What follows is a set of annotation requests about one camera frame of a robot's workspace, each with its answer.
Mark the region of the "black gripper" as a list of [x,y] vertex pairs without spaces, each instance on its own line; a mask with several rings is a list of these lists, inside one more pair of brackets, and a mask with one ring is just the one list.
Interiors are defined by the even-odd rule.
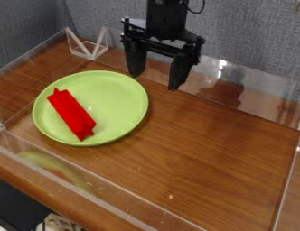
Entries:
[[172,58],[185,56],[177,57],[170,64],[169,90],[177,90],[186,82],[193,65],[200,61],[205,38],[185,28],[185,19],[166,16],[150,16],[146,19],[125,17],[121,22],[128,68],[136,78],[144,73],[149,51]]

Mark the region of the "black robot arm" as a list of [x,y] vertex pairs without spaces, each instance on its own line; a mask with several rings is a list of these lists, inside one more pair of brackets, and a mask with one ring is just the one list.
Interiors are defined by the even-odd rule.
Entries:
[[129,72],[140,77],[145,71],[148,52],[173,58],[169,71],[169,90],[186,82],[193,65],[200,63],[206,40],[186,29],[189,0],[148,0],[146,18],[124,17],[121,42],[125,48]]

